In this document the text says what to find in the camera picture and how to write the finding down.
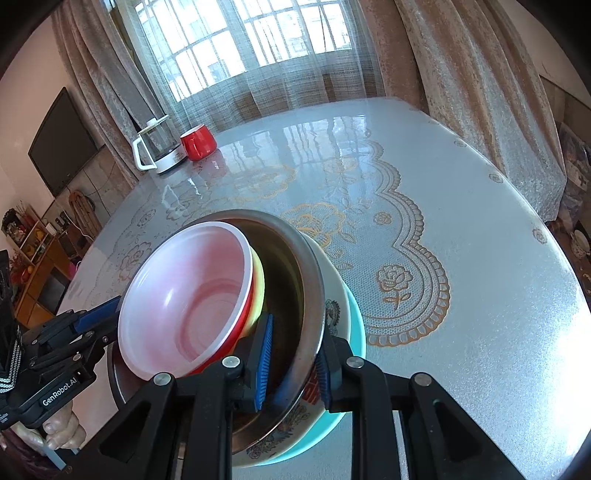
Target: white kettle base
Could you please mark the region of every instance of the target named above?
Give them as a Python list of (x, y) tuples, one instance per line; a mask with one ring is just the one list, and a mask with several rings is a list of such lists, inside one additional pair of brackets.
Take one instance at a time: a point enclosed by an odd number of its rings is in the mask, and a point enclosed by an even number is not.
[(182, 145), (179, 145), (177, 148), (172, 150), (171, 153), (165, 155), (160, 160), (156, 161), (156, 173), (164, 173), (167, 170), (170, 170), (175, 165), (181, 163), (185, 158), (187, 158), (187, 153), (185, 152)]

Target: dining table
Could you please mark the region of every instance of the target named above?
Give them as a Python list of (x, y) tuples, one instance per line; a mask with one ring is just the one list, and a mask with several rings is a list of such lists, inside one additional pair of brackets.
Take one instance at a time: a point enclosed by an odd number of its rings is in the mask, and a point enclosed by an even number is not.
[[(205, 215), (273, 213), (312, 237), (351, 289), (371, 362), (429, 373), (527, 480), (565, 471), (591, 429), (591, 314), (559, 245), (492, 163), (396, 98), (286, 111), (216, 140), (202, 161), (142, 176), (60, 311), (122, 294), (159, 244)], [(106, 363), (74, 401), (88, 437), (117, 411)], [(351, 431), (348, 414), (310, 450), (233, 477), (349, 478)]]

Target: beige curtain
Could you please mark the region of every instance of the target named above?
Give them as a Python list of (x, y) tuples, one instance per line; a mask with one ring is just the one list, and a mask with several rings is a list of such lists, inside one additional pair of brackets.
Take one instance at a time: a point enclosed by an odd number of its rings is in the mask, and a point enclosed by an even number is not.
[[(542, 220), (554, 220), (566, 184), (556, 126), (540, 77), (498, 1), (395, 3), (430, 115), (491, 160)], [(387, 25), (373, 37), (383, 34)]]
[(65, 0), (53, 13), (53, 30), (87, 117), (100, 131), (125, 180), (135, 185), (140, 176), (131, 152), (136, 125), (161, 117), (160, 105), (101, 0)]
[(374, 42), (386, 96), (429, 113), (421, 74), (404, 23), (392, 0), (359, 0)]

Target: electric kettle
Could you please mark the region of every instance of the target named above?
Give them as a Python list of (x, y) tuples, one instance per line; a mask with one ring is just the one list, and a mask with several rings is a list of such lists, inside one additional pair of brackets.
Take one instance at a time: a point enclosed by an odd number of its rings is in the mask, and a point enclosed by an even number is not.
[[(134, 152), (135, 165), (139, 170), (156, 170), (163, 173), (187, 158), (184, 148), (177, 140), (178, 135), (168, 115), (148, 120), (146, 128), (140, 130), (138, 138), (131, 148)], [(143, 163), (139, 156), (139, 145), (145, 151)]]

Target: wall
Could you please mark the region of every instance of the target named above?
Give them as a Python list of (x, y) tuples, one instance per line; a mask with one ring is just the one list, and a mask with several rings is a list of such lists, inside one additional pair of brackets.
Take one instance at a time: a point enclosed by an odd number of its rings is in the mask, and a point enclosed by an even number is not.
[(542, 84), (554, 120), (568, 125), (579, 139), (591, 145), (591, 108), (545, 78), (542, 78)]
[[(4, 212), (9, 208), (13, 208), (17, 203), (17, 194), (14, 191), (10, 179), (0, 166), (0, 222), (4, 217)], [(8, 242), (3, 233), (0, 233), (0, 250), (8, 249), (9, 252), (12, 249), (8, 246)]]
[(523, 38), (540, 76), (591, 108), (591, 95), (558, 42), (517, 0), (499, 0)]
[(47, 218), (53, 220), (61, 210), (65, 210), (74, 219), (68, 198), (70, 193), (78, 190), (95, 204), (95, 214), (101, 225), (105, 226), (119, 205), (131, 191), (131, 187), (123, 178), (115, 159), (106, 147), (103, 147), (80, 170), (61, 192), (56, 203), (47, 212)]
[[(31, 162), (28, 150), (64, 86), (77, 103), (48, 18), (33, 32), (0, 80), (0, 167), (18, 200), (30, 204), (39, 215), (51, 205), (53, 196)], [(86, 126), (97, 145), (102, 145), (100, 135), (88, 122)]]

